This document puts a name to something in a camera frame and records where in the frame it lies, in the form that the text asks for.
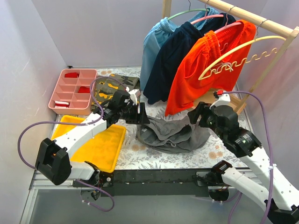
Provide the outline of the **cream yellow hanger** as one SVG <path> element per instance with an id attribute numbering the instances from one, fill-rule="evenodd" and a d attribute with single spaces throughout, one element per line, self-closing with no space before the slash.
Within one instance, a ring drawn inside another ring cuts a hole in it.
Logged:
<path id="1" fill-rule="evenodd" d="M 286 39 L 277 36 L 277 35 L 268 35 L 263 36 L 259 38 L 255 38 L 251 41 L 248 41 L 246 43 L 241 44 L 240 46 L 237 46 L 233 48 L 232 50 L 228 51 L 224 55 L 222 55 L 220 58 L 216 59 L 214 62 L 212 62 L 209 66 L 207 66 L 199 76 L 198 80 L 204 80 L 206 78 L 211 77 L 212 75 L 217 75 L 222 72 L 222 70 L 225 71 L 232 71 L 234 68 L 237 68 L 247 61 L 247 56 L 249 53 L 249 49 L 252 44 L 268 39 L 280 39 L 285 41 Z"/>

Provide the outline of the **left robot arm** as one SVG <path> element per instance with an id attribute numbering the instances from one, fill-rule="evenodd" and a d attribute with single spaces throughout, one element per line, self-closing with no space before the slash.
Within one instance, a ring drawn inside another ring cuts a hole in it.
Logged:
<path id="1" fill-rule="evenodd" d="M 139 89 L 117 90 L 107 106 L 101 105 L 69 132 L 53 140 L 45 138 L 40 144 L 35 168 L 55 185 L 68 179 L 80 179 L 90 187 L 96 186 L 100 180 L 99 168 L 88 161 L 70 159 L 86 142 L 120 119 L 127 124 L 149 124 L 145 104 L 138 101 L 140 94 Z"/>

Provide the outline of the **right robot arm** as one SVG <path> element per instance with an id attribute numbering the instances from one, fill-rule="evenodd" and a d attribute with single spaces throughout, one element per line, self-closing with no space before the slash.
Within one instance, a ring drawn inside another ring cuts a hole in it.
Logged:
<path id="1" fill-rule="evenodd" d="M 201 102 L 188 112 L 192 124 L 210 128 L 225 148 L 251 169 L 261 182 L 249 179 L 227 161 L 220 161 L 200 178 L 216 185 L 227 184 L 254 201 L 273 224 L 296 224 L 299 221 L 299 191 L 270 164 L 257 137 L 239 126 L 238 115 L 228 105 L 214 106 Z"/>

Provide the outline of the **grey shorts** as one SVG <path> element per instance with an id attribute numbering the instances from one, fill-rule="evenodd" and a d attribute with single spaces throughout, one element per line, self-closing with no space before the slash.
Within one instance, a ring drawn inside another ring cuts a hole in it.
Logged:
<path id="1" fill-rule="evenodd" d="M 172 121 L 149 117 L 149 121 L 137 127 L 136 137 L 142 144 L 160 152 L 190 153 L 203 147 L 210 137 L 207 128 L 191 124 L 187 116 Z"/>

